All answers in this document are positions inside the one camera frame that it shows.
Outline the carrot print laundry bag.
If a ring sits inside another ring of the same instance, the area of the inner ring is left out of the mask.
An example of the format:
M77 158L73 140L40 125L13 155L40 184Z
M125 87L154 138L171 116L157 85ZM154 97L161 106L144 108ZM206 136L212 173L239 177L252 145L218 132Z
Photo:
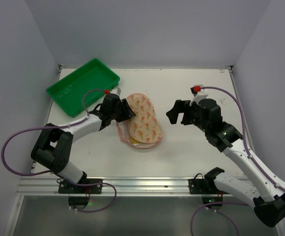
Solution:
M141 93L133 93L126 100L136 113L136 117L123 121L131 136L131 141L156 146L163 138L163 131L156 119L152 102Z

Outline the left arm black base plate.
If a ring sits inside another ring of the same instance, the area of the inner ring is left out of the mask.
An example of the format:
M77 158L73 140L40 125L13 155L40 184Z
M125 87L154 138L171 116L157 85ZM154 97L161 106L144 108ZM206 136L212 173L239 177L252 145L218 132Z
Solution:
M92 186L77 186L70 184L63 179L58 179L58 193L68 194L68 205L70 207L82 207L84 209L90 202L91 194L100 194L102 190L102 179L99 178L84 178L80 184L93 184Z

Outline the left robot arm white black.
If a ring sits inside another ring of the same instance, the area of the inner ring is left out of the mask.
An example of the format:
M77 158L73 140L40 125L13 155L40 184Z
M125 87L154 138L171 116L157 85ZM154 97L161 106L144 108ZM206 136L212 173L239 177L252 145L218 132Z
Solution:
M98 109L88 111L84 118L64 126L49 123L43 127L32 149L31 158L67 182L81 185L86 173L69 160L72 144L103 130L113 120L123 122L135 116L126 99L110 93L104 97Z

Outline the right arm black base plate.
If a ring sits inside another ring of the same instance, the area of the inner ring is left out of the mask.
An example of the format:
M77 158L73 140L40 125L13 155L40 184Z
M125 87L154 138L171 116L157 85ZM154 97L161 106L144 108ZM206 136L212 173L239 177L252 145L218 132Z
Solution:
M216 203L223 201L223 192L206 180L204 175L198 173L195 177L188 179L188 188L191 195L201 197L203 204Z

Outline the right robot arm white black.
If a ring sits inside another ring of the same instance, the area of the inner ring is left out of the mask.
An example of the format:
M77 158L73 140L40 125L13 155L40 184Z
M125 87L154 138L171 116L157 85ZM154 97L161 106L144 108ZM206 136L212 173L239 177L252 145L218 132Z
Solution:
M268 227L276 226L285 218L285 182L244 145L243 135L233 125L223 121L215 100L202 99L198 103L176 100L166 115L171 124L176 124L179 114L183 114L183 125L194 125L202 130L208 143L232 160L251 181L247 184L221 168L214 168L204 176L207 188L243 201Z

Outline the pink bra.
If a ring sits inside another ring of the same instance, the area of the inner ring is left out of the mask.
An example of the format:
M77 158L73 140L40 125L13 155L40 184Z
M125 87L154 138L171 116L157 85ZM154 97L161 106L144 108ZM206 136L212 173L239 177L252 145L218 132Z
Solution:
M154 144L134 143L133 141L131 141L131 136L129 135L129 132L124 122L116 123L116 126L121 142L126 143L136 149L149 149L154 146Z

